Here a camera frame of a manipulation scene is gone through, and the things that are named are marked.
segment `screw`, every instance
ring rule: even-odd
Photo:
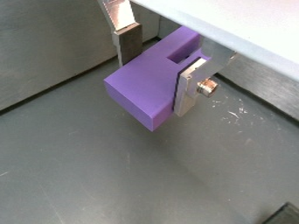
[[[214,95],[218,86],[219,84],[214,80],[206,79],[198,83],[198,92],[210,98]]]

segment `purple foam block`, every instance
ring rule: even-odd
[[[151,131],[174,113],[178,73],[206,59],[199,43],[199,33],[179,28],[104,80],[110,96]]]

